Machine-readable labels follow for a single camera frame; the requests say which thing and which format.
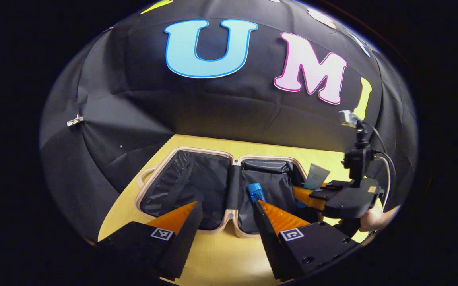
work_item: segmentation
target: wooden table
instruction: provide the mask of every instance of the wooden table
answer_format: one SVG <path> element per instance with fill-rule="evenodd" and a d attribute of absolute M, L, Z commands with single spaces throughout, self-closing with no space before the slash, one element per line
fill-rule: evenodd
<path fill-rule="evenodd" d="M 306 173 L 311 163 L 330 170 L 326 182 L 331 180 L 349 181 L 349 170 L 340 163 L 342 152 L 311 150 L 303 148 L 230 141 L 185 135 L 174 135 L 150 160 L 142 170 L 160 164 L 175 148 L 196 147 L 231 153 L 235 158 L 245 154 L 287 156 L 297 159 Z M 131 221 L 147 223 L 135 207 L 139 188 L 134 178 L 116 200 L 98 234 L 98 241 L 109 236 Z M 338 219 L 324 218 L 330 225 Z M 353 239 L 362 242 L 367 232 L 358 231 Z M 232 223 L 215 235 L 197 234 L 190 250 L 180 279 L 174 284 L 181 286 L 225 286 L 225 285 L 278 285 L 266 257 L 260 238 L 239 238 L 235 235 Z"/>

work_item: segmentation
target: letter u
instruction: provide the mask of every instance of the letter u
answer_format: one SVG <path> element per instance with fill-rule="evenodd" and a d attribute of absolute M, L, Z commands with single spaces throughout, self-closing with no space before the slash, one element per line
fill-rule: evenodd
<path fill-rule="evenodd" d="M 206 20 L 189 20 L 165 28 L 169 34 L 165 61 L 171 71 L 192 78 L 215 78 L 238 71 L 247 60 L 250 32 L 258 25 L 243 20 L 224 20 L 220 23 L 229 29 L 227 51 L 218 60 L 204 60 L 196 52 L 199 31 L 207 27 Z"/>

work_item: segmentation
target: suitcase handle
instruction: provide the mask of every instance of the suitcase handle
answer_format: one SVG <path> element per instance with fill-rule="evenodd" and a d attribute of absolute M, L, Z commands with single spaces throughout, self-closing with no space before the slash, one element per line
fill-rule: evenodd
<path fill-rule="evenodd" d="M 145 177 L 147 174 L 153 172 L 153 171 L 156 170 L 156 169 L 157 169 L 157 166 L 151 167 L 151 168 L 149 168 L 149 169 L 146 169 L 146 170 L 140 172 L 140 173 L 137 175 L 137 185 L 139 186 L 139 189 L 142 189 L 142 187 L 144 187 L 144 181 L 143 181 L 142 179 L 144 179 L 144 177 Z"/>

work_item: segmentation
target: black tent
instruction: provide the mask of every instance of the black tent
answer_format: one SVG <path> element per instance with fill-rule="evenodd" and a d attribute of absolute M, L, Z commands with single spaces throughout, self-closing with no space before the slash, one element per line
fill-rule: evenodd
<path fill-rule="evenodd" d="M 53 86 L 43 109 L 40 154 L 49 189 L 69 222 L 96 241 L 105 215 L 146 162 L 174 134 L 291 147 L 349 150 L 354 131 L 340 125 L 338 111 L 354 110 L 361 78 L 372 86 L 365 121 L 375 125 L 396 166 L 396 188 L 387 209 L 407 195 L 417 162 L 418 134 L 408 87 L 387 58 L 336 19 L 316 19 L 315 10 L 281 0 L 162 1 L 104 31 L 82 49 Z M 209 22 L 196 39 L 196 54 L 222 58 L 230 31 L 222 21 L 254 23 L 244 64 L 225 76 L 178 74 L 167 62 L 172 24 Z M 288 43 L 281 33 L 308 40 L 321 62 L 336 54 L 347 62 L 340 102 L 274 84 L 283 74 Z M 77 116 L 78 123 L 67 126 Z M 371 144 L 379 146 L 376 136 Z M 367 176 L 386 183 L 381 163 Z"/>

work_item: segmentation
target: open suitcase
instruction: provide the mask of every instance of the open suitcase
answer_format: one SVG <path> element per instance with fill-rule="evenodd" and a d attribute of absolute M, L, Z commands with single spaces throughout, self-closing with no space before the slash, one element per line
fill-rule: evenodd
<path fill-rule="evenodd" d="M 143 183 L 142 178 L 153 171 Z M 265 200 L 309 222 L 320 213 L 299 209 L 292 186 L 301 187 L 307 175 L 294 158 L 244 155 L 199 148 L 174 149 L 155 169 L 138 175 L 140 192 L 136 208 L 156 218 L 193 201 L 202 201 L 203 218 L 198 233 L 216 234 L 232 221 L 238 237 L 260 237 L 253 218 L 247 186 L 260 183 Z"/>

